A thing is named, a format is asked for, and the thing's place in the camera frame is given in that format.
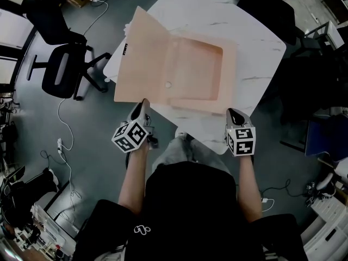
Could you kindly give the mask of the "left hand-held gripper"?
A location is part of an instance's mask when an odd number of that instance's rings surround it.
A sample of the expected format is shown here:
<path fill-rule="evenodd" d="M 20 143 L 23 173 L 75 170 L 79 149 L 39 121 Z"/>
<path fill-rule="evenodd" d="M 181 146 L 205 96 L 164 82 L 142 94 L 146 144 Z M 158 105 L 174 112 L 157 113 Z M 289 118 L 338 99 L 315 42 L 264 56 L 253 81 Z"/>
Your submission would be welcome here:
<path fill-rule="evenodd" d="M 123 153 L 135 151 L 147 140 L 150 149 L 158 148 L 158 139 L 151 126 L 150 102 L 144 98 L 131 113 L 131 120 L 116 129 L 111 141 Z"/>

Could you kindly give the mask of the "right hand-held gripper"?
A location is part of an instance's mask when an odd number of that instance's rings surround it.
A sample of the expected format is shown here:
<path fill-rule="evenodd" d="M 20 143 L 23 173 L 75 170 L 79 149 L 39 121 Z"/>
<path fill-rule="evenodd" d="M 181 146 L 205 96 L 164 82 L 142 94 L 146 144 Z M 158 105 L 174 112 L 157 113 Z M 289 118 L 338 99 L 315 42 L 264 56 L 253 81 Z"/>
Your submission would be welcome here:
<path fill-rule="evenodd" d="M 234 157 L 254 155 L 256 128 L 252 125 L 250 117 L 240 110 L 228 108 L 225 140 Z"/>

